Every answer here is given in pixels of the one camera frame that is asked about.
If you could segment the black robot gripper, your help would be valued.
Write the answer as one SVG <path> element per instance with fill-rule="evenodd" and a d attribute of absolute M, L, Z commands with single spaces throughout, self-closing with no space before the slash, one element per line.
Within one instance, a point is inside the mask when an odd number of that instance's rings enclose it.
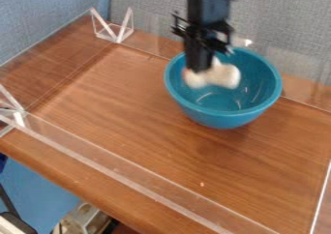
<path fill-rule="evenodd" d="M 228 24 L 231 1 L 185 0 L 185 17 L 173 12 L 172 32 L 184 39 L 185 66 L 195 73 L 209 69 L 213 50 L 228 50 L 233 31 Z"/>

